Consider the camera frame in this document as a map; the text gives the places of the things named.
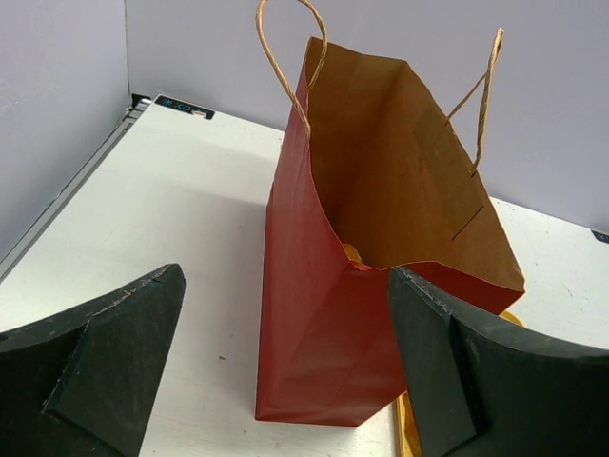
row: gray wall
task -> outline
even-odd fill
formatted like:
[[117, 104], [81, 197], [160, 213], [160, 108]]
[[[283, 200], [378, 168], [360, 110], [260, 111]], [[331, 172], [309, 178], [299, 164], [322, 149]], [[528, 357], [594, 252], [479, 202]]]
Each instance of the gray wall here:
[[[126, 0], [131, 88], [282, 128], [289, 104], [254, 28], [258, 0]], [[482, 176], [496, 196], [609, 230], [609, 2], [314, 0], [331, 41], [407, 59], [445, 110], [505, 28]], [[296, 1], [267, 5], [267, 38], [295, 82], [308, 35]], [[456, 128], [475, 151], [480, 93]]]
[[128, 102], [122, 0], [0, 1], [0, 260]]

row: small label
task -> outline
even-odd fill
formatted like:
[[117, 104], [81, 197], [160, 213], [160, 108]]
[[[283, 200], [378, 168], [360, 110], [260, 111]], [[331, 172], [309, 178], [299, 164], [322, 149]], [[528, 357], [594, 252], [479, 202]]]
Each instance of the small label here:
[[597, 240], [609, 244], [609, 235], [605, 235], [604, 233], [600, 233], [599, 231], [594, 230], [592, 230], [592, 234]]
[[196, 105], [190, 105], [190, 103], [180, 102], [178, 100], [165, 97], [164, 95], [157, 97], [154, 103], [156, 103], [157, 105], [161, 105], [162, 107], [177, 109], [178, 111], [186, 112], [188, 114], [196, 114], [198, 116], [205, 117], [209, 121], [216, 113], [216, 111], [212, 111], [211, 109], [205, 109], [197, 107]]

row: twisted paper handle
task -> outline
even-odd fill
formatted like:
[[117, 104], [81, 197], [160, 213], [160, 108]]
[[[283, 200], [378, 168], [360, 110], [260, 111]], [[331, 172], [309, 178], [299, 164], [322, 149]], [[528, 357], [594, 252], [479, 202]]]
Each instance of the twisted paper handle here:
[[[266, 57], [268, 57], [268, 61], [270, 62], [271, 67], [275, 70], [275, 74], [277, 75], [279, 82], [282, 83], [285, 93], [287, 93], [287, 96], [292, 101], [292, 105], [294, 106], [294, 109], [298, 112], [298, 115], [303, 120], [304, 126], [306, 128], [307, 138], [310, 138], [311, 137], [311, 125], [308, 122], [308, 118], [306, 117], [305, 110], [303, 109], [301, 102], [298, 101], [298, 98], [296, 97], [296, 93], [294, 92], [292, 87], [287, 82], [287, 79], [285, 78], [285, 75], [282, 72], [282, 69], [279, 67], [279, 64], [277, 63], [277, 59], [275, 58], [275, 55], [273, 55], [273, 52], [270, 49], [270, 46], [268, 45], [268, 42], [266, 41], [266, 38], [265, 38], [265, 32], [263, 31], [263, 9], [265, 8], [265, 4], [267, 1], [268, 0], [260, 0], [260, 4], [258, 5], [258, 9], [256, 10], [256, 30], [258, 31], [258, 36], [260, 37], [260, 42], [263, 45], [263, 49], [265, 50]], [[320, 75], [320, 71], [322, 71], [322, 67], [324, 66], [325, 55], [327, 54], [327, 30], [325, 29], [324, 19], [322, 18], [320, 13], [317, 11], [317, 9], [311, 4], [311, 2], [309, 2], [308, 0], [297, 0], [297, 1], [302, 3], [303, 5], [305, 5], [307, 8], [309, 8], [311, 10], [313, 15], [315, 16], [315, 20], [317, 21], [317, 24], [320, 26], [320, 30], [322, 31], [322, 40], [323, 40], [322, 55], [320, 56], [320, 62], [319, 62], [319, 64], [317, 64], [317, 68], [315, 69], [315, 72], [313, 73], [313, 76], [311, 77], [311, 80], [308, 83], [309, 89], [312, 89], [313, 86], [315, 85], [315, 82], [317, 81], [317, 78]]]
[[478, 165], [480, 164], [480, 161], [482, 160], [482, 145], [484, 143], [484, 128], [486, 127], [486, 112], [488, 111], [488, 97], [489, 97], [489, 92], [491, 89], [491, 79], [493, 77], [493, 69], [495, 68], [495, 62], [497, 62], [497, 57], [499, 56], [499, 51], [501, 50], [502, 40], [503, 40], [503, 29], [499, 28], [499, 30], [497, 30], [497, 35], [495, 36], [495, 41], [493, 42], [493, 49], [491, 50], [491, 55], [488, 58], [488, 67], [486, 69], [486, 73], [482, 76], [482, 78], [480, 78], [478, 80], [478, 82], [476, 83], [476, 86], [474, 86], [473, 89], [471, 89], [469, 92], [467, 92], [467, 95], [465, 95], [463, 97], [463, 99], [457, 104], [456, 107], [453, 108], [452, 111], [450, 111], [450, 114], [448, 114], [448, 116], [447, 116], [448, 120], [446, 121], [446, 123], [448, 123], [448, 121], [453, 116], [453, 114], [455, 114], [457, 111], [459, 111], [459, 109], [461, 109], [461, 107], [463, 105], [465, 105], [465, 103], [467, 103], [467, 100], [469, 100], [469, 97], [472, 96], [472, 94], [476, 91], [476, 89], [481, 84], [481, 82], [484, 81], [484, 91], [482, 92], [482, 100], [480, 103], [480, 113], [478, 115], [478, 141], [477, 141], [478, 150], [476, 151], [476, 160], [474, 161], [474, 166], [472, 167], [472, 170], [470, 173], [472, 176], [476, 173], [476, 171], [478, 171]]

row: shopping bag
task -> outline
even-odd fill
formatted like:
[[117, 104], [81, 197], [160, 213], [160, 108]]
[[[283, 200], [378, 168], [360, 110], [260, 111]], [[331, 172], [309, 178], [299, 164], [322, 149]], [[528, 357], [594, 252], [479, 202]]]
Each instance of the shopping bag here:
[[406, 390], [387, 298], [392, 267], [493, 313], [524, 292], [476, 172], [502, 30], [479, 81], [472, 164], [407, 63], [328, 44], [319, 13], [299, 1], [323, 39], [310, 40], [295, 93], [264, 37], [266, 0], [257, 14], [294, 108], [266, 209], [256, 417], [357, 426]]

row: white table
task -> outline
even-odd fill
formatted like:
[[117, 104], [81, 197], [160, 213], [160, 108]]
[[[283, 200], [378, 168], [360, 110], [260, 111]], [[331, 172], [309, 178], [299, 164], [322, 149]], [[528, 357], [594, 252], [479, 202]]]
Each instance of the white table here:
[[[282, 137], [152, 105], [0, 284], [3, 331], [182, 265], [187, 293], [142, 456], [395, 455], [390, 408], [357, 429], [253, 419], [265, 204]], [[495, 203], [527, 279], [515, 314], [609, 348], [609, 245]]]

